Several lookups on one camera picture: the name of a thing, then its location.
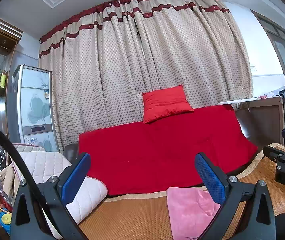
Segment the red blanket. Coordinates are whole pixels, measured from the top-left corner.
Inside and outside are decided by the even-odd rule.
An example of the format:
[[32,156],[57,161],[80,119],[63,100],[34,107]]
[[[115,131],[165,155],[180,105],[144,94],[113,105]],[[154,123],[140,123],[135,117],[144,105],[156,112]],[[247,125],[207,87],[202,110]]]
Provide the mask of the red blanket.
[[92,158],[87,175],[101,180],[109,195],[121,195],[200,184],[198,152],[227,173],[249,162],[257,147],[242,134],[233,108],[223,105],[86,132],[79,150]]

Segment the metal screw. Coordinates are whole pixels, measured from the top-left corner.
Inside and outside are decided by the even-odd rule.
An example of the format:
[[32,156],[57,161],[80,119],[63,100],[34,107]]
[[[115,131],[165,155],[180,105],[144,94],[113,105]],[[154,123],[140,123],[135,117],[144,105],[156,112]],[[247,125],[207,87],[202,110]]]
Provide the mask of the metal screw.
[[238,181],[237,177],[235,177],[235,176],[230,176],[230,177],[229,177],[229,180],[230,180],[231,182],[237,182],[237,181]]
[[54,182],[56,182],[58,180],[58,177],[57,176],[51,176],[51,177],[49,177],[49,179],[48,179],[48,181],[50,182],[50,183],[54,183]]
[[22,179],[19,184],[21,186],[25,186],[27,184],[27,181],[25,179]]
[[266,185],[266,183],[265,183],[265,181],[264,180],[259,180],[259,184],[260,184],[260,186],[265,186]]

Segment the red pillow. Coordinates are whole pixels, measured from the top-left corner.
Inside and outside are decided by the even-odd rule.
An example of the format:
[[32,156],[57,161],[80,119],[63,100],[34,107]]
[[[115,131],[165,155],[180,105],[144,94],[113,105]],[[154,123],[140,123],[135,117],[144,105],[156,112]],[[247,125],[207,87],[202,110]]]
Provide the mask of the red pillow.
[[142,98],[144,104],[143,123],[194,111],[186,100],[182,85],[143,93]]

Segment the pink towel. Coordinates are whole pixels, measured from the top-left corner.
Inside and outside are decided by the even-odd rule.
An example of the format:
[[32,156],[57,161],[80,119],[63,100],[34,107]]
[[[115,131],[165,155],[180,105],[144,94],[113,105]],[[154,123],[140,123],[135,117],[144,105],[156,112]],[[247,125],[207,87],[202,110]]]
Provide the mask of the pink towel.
[[198,188],[170,187],[167,205],[173,240],[197,239],[220,208]]

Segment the yellow bottle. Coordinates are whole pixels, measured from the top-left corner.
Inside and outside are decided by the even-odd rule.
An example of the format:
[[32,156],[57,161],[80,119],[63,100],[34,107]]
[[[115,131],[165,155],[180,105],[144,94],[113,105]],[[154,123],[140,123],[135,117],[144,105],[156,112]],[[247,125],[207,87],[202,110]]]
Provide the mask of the yellow bottle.
[[5,87],[5,82],[6,82],[6,75],[5,75],[5,72],[3,71],[2,75],[1,75],[1,81],[0,81],[0,86],[2,88]]

